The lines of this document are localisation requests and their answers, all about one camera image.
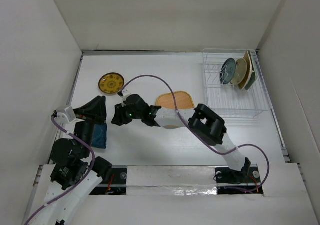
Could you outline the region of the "dark blue plate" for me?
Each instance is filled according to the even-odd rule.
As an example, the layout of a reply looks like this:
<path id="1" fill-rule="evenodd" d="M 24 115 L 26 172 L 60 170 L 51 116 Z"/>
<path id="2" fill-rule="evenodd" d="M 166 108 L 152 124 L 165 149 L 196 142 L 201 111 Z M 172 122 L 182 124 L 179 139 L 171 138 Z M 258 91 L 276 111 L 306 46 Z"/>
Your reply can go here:
<path id="1" fill-rule="evenodd" d="M 107 148 L 107 129 L 106 123 L 96 124 L 94 126 L 91 146 L 96 149 L 106 149 Z"/>

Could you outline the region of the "orange square woven tray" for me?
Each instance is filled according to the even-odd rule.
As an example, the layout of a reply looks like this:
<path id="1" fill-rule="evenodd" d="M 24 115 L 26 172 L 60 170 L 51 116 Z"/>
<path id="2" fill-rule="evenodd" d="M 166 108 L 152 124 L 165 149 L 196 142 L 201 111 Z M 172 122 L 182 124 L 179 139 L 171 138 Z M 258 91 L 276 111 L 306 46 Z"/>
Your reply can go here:
<path id="1" fill-rule="evenodd" d="M 155 105 L 161 108 L 157 111 L 155 122 L 162 128 L 173 130 L 185 127 L 186 125 L 182 122 L 181 118 L 189 123 L 189 119 L 195 113 L 195 105 L 192 97 L 185 91 L 174 92 L 176 105 L 179 110 L 176 111 L 175 102 L 171 93 L 166 93 L 159 96 L 156 100 Z"/>

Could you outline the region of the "blue white patterned bowl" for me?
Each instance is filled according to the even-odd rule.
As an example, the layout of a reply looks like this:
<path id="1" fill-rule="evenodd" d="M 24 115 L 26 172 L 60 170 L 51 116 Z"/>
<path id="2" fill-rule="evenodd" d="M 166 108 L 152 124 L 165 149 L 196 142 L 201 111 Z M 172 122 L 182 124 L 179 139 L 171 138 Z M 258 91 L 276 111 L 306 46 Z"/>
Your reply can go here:
<path id="1" fill-rule="evenodd" d="M 222 85 L 227 85 L 231 82 L 236 74 L 237 64 L 234 58 L 227 59 L 220 70 L 219 80 Z"/>

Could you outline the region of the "cream floral round plate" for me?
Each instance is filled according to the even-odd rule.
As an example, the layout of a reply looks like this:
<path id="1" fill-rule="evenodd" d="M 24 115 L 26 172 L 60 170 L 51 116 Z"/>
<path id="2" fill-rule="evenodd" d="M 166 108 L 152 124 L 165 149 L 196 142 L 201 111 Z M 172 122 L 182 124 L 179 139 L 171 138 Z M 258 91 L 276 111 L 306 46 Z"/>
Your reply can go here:
<path id="1" fill-rule="evenodd" d="M 248 67 L 247 62 L 244 58 L 236 60 L 236 70 L 235 74 L 231 80 L 232 85 L 239 85 L 245 78 Z"/>

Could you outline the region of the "green-rimmed bamboo tray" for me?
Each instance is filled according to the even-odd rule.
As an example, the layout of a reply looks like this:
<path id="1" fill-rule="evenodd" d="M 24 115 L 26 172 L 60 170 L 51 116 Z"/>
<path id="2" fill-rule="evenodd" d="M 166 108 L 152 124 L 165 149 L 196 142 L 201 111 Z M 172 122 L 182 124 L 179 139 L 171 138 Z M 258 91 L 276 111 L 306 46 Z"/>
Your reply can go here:
<path id="1" fill-rule="evenodd" d="M 244 76 L 244 79 L 241 81 L 241 83 L 238 85 L 238 88 L 240 90 L 244 90 L 245 87 L 248 85 L 251 77 L 252 77 L 252 74 L 253 74 L 253 62 L 252 62 L 252 59 L 251 59 L 251 54 L 250 54 L 250 51 L 249 50 L 246 50 L 245 52 L 245 55 L 244 55 L 244 60 L 246 61 L 246 64 L 247 64 L 247 71 L 245 73 L 245 76 Z"/>

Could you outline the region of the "light blue divided plate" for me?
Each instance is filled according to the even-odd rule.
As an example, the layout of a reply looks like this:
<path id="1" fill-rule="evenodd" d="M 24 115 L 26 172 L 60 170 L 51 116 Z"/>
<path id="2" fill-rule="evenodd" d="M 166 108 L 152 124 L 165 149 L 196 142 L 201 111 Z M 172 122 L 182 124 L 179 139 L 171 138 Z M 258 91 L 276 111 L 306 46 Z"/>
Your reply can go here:
<path id="1" fill-rule="evenodd" d="M 257 60 L 257 55 L 253 52 L 253 51 L 248 51 L 247 52 L 250 58 L 250 62 L 252 65 L 252 74 L 250 77 L 250 80 L 248 81 L 247 85 L 245 86 L 245 90 L 248 91 L 253 84 L 255 83 L 255 81 L 258 78 L 258 60 Z"/>

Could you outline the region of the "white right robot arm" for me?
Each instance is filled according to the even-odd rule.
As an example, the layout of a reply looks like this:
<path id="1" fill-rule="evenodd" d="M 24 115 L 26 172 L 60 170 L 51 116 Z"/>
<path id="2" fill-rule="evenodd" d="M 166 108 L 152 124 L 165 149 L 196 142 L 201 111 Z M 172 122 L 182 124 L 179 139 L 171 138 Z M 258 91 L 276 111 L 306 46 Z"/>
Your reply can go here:
<path id="1" fill-rule="evenodd" d="M 112 124 L 123 126 L 133 120 L 140 120 L 148 127 L 174 130 L 186 127 L 207 147 L 213 149 L 226 161 L 228 182 L 242 184 L 249 176 L 250 160 L 244 156 L 231 141 L 225 121 L 204 104 L 196 108 L 176 110 L 163 106 L 148 105 L 138 94 L 118 95 L 122 102 L 115 105 Z"/>

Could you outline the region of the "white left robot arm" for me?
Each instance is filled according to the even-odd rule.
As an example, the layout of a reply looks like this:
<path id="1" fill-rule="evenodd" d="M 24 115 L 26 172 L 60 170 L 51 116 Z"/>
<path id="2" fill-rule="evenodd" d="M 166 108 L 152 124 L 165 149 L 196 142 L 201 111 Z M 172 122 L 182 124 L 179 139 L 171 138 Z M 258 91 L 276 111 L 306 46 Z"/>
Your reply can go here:
<path id="1" fill-rule="evenodd" d="M 112 176 L 112 164 L 95 155 L 107 147 L 106 97 L 87 104 L 56 109 L 52 123 L 69 138 L 53 144 L 49 159 L 54 163 L 44 204 L 26 221 L 27 225 L 68 225 L 84 200 L 100 183 Z"/>

